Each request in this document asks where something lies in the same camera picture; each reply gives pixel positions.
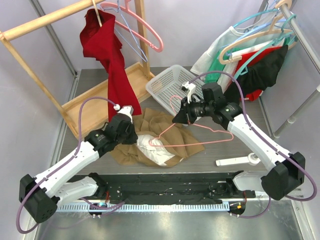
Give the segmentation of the red skirt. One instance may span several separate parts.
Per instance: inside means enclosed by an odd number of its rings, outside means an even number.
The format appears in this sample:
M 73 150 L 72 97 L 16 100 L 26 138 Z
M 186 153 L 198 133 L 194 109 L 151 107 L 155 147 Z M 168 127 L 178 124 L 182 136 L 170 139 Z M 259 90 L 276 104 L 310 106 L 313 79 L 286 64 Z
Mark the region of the red skirt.
M 133 115 L 141 115 L 140 103 L 125 71 L 122 43 L 114 32 L 116 17 L 101 10 L 99 15 L 102 27 L 94 9 L 89 9 L 85 15 L 85 27 L 79 35 L 83 56 L 95 58 L 108 73 L 107 98 L 121 107 L 132 106 Z

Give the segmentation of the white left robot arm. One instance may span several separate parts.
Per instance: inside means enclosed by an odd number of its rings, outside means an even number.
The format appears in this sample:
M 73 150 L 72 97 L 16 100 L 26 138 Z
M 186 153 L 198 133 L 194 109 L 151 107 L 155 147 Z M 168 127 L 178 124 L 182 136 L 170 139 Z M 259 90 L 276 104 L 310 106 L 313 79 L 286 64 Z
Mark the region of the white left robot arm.
M 113 151 L 117 145 L 137 142 L 132 112 L 131 106 L 122 107 L 105 129 L 91 131 L 74 151 L 58 163 L 35 177 L 29 174 L 23 176 L 19 182 L 19 209 L 26 209 L 33 220 L 41 224 L 64 204 L 83 197 L 102 199 L 107 188 L 96 173 L 73 183 L 69 180 L 87 165 Z

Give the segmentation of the pink wire hanger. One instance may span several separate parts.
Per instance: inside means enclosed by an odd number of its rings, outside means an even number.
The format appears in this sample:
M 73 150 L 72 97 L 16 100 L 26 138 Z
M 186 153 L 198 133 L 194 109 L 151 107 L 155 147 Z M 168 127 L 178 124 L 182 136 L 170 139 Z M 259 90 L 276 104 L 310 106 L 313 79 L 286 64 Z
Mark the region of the pink wire hanger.
M 153 137 L 148 141 L 148 144 L 152 147 L 156 148 L 177 148 L 177 147 L 189 147 L 189 146 L 197 146 L 197 145 L 206 145 L 206 144 L 215 144 L 215 143 L 223 143 L 223 142 L 230 142 L 234 139 L 234 135 L 230 132 L 225 130 L 213 130 L 210 127 L 194 124 L 193 126 L 203 128 L 206 133 L 222 133 L 228 134 L 230 137 L 228 139 L 220 139 L 214 141 L 205 141 L 199 142 L 197 139 L 190 141 L 190 137 L 193 139 L 195 138 L 193 133 L 186 129 L 185 127 L 178 127 L 176 123 L 173 123 L 168 128 L 163 130 L 157 137 Z M 179 140 L 183 140 L 183 144 L 179 144 L 177 133 L 178 131 L 181 133 L 181 137 Z

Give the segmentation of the beige plastic hanger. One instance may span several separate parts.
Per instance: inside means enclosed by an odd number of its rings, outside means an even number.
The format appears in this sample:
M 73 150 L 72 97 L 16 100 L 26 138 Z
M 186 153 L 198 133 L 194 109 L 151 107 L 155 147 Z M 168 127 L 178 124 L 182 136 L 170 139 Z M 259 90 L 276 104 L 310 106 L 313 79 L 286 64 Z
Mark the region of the beige plastic hanger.
M 92 5 L 94 7 L 94 10 L 95 10 L 95 14 L 96 14 L 96 17 L 97 17 L 97 21 L 98 21 L 99 27 L 101 28 L 103 24 L 102 24 L 102 21 L 101 21 L 101 18 L 100 18 L 100 13 L 99 13 L 99 10 L 97 8 L 96 1 L 95 0 L 91 0 L 91 1 L 92 1 Z

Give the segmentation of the tan cloth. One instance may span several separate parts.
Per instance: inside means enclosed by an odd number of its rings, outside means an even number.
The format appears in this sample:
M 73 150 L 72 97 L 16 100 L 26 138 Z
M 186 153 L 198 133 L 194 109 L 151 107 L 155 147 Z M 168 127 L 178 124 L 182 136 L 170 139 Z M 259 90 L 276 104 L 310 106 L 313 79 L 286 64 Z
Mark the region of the tan cloth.
M 182 124 L 172 125 L 172 115 L 151 108 L 133 117 L 137 143 L 120 144 L 110 152 L 120 165 L 137 163 L 169 168 L 205 148 Z

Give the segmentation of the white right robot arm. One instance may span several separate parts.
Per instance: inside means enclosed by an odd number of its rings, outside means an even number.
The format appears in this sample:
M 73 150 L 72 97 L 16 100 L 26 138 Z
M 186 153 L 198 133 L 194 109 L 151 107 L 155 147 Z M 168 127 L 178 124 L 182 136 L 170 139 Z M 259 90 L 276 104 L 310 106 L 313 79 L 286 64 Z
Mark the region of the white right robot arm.
M 222 88 L 216 82 L 201 87 L 202 97 L 195 93 L 193 83 L 184 83 L 181 89 L 187 93 L 180 102 L 180 110 L 173 123 L 192 125 L 198 118 L 211 117 L 239 138 L 263 163 L 266 172 L 241 172 L 226 184 L 226 193 L 233 198 L 243 191 L 263 191 L 274 200 L 283 197 L 304 183 L 306 159 L 300 153 L 291 153 L 279 146 L 260 130 L 234 102 L 227 102 Z

